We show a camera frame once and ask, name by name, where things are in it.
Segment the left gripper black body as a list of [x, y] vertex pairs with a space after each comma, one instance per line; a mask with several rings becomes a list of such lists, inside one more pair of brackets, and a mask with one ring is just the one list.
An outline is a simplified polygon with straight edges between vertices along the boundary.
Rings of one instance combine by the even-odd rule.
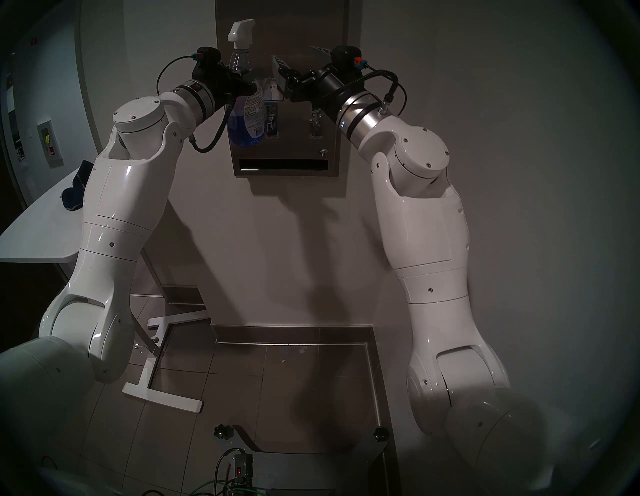
[[233, 100], [230, 71], [222, 63], [199, 63], [199, 81], [209, 90], [215, 103]]

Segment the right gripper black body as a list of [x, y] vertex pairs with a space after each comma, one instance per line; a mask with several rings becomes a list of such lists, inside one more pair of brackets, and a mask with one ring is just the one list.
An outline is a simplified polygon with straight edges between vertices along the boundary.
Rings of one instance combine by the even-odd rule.
[[363, 82], [328, 96], [363, 76], [362, 70], [353, 63], [327, 63], [321, 68], [309, 70], [301, 75], [299, 101], [312, 103], [315, 108], [341, 105], [349, 96], [364, 89]]

